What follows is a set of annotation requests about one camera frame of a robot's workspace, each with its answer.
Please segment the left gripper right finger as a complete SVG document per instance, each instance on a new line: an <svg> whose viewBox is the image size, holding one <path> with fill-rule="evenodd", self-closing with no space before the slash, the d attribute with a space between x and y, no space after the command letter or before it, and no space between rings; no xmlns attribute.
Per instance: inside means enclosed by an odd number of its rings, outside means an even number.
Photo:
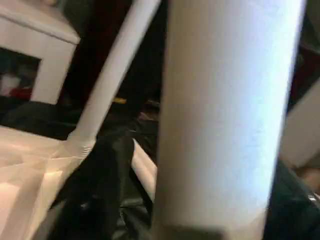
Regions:
<svg viewBox="0 0 320 240"><path fill-rule="evenodd" d="M282 161L275 167L264 240L318 240L320 199Z"/></svg>

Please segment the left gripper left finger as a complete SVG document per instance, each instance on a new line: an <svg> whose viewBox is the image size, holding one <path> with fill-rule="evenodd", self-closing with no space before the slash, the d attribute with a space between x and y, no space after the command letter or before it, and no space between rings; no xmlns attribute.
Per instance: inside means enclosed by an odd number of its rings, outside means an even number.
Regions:
<svg viewBox="0 0 320 240"><path fill-rule="evenodd" d="M137 142L105 136L63 182L34 240L149 240L152 200L134 172Z"/></svg>

